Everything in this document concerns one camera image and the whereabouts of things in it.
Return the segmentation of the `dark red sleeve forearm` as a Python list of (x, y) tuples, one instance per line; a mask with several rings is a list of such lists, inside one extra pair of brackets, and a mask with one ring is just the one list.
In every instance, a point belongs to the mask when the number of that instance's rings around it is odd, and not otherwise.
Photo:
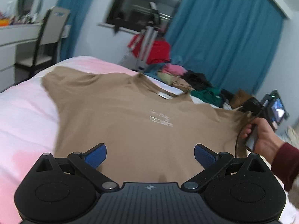
[(284, 189), (289, 192), (298, 176), (298, 149), (289, 143), (284, 143), (274, 157), (271, 171), (283, 182)]

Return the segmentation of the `person's right hand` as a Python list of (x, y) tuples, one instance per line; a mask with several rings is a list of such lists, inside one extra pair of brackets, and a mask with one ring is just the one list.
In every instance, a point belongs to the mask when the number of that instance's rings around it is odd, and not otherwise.
[(285, 142), (281, 140), (264, 118), (255, 118), (241, 131), (241, 138), (246, 139), (257, 130), (258, 139), (254, 147), (254, 153), (261, 155), (272, 164), (278, 150)]

